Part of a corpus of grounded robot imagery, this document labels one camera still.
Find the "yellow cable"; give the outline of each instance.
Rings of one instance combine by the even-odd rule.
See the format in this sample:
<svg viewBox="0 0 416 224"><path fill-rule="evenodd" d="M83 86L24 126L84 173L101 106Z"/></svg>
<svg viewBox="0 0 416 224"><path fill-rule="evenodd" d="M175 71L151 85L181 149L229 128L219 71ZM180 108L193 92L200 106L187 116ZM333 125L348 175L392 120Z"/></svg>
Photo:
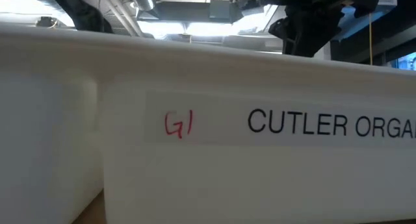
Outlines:
<svg viewBox="0 0 416 224"><path fill-rule="evenodd" d="M48 29L55 28L55 26L57 26L57 24L58 24L58 19L56 19L55 23L52 26L48 27Z"/></svg>
<svg viewBox="0 0 416 224"><path fill-rule="evenodd" d="M371 26L371 13L369 14L370 20L370 65L372 65L372 26Z"/></svg>

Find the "printed label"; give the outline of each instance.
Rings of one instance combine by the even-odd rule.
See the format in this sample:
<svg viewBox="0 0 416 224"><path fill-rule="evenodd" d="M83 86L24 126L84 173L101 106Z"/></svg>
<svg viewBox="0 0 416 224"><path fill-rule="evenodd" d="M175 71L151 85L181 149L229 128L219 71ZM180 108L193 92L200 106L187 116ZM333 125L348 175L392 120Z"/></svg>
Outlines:
<svg viewBox="0 0 416 224"><path fill-rule="evenodd" d="M413 112L148 92L145 140L215 145L413 146Z"/></svg>

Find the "ceiling light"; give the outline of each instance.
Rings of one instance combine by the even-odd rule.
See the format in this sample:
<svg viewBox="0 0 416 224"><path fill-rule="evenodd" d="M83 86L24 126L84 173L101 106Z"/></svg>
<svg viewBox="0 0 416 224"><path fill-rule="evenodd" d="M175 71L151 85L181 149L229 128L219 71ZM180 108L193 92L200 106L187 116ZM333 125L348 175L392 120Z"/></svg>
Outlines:
<svg viewBox="0 0 416 224"><path fill-rule="evenodd" d="M270 54L274 54L274 55L281 55L283 54L281 51L257 51L259 53L270 53Z"/></svg>
<svg viewBox="0 0 416 224"><path fill-rule="evenodd" d="M183 34L185 29L178 22L137 22L143 32L152 34L156 39L164 39L167 34Z"/></svg>
<svg viewBox="0 0 416 224"><path fill-rule="evenodd" d="M278 6L276 5L266 5L264 6L264 12L262 13L244 16L240 20L234 22L233 33L259 32L264 30L277 8Z"/></svg>
<svg viewBox="0 0 416 224"><path fill-rule="evenodd" d="M0 0L0 13L19 15L50 16L59 19L66 26L74 27L71 17L37 0Z"/></svg>
<svg viewBox="0 0 416 224"><path fill-rule="evenodd" d="M232 34L229 23L191 23L187 34L193 36L228 36Z"/></svg>

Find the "plastic container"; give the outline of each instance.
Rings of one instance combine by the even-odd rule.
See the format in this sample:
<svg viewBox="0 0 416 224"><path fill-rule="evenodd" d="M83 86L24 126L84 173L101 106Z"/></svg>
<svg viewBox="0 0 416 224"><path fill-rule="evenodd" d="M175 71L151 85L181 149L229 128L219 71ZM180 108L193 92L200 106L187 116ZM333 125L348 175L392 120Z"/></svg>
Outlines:
<svg viewBox="0 0 416 224"><path fill-rule="evenodd" d="M0 27L0 223L71 223L103 188L97 83L37 32Z"/></svg>
<svg viewBox="0 0 416 224"><path fill-rule="evenodd" d="M109 224L415 217L411 71L31 30L27 70L98 83Z"/></svg>

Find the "wooden floor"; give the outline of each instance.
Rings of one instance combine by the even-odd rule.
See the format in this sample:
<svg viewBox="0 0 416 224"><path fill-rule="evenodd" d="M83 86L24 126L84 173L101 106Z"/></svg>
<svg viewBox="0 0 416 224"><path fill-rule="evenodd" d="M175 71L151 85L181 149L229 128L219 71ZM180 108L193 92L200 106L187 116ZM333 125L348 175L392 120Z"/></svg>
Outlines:
<svg viewBox="0 0 416 224"><path fill-rule="evenodd" d="M104 193L100 192L72 224L107 224Z"/></svg>

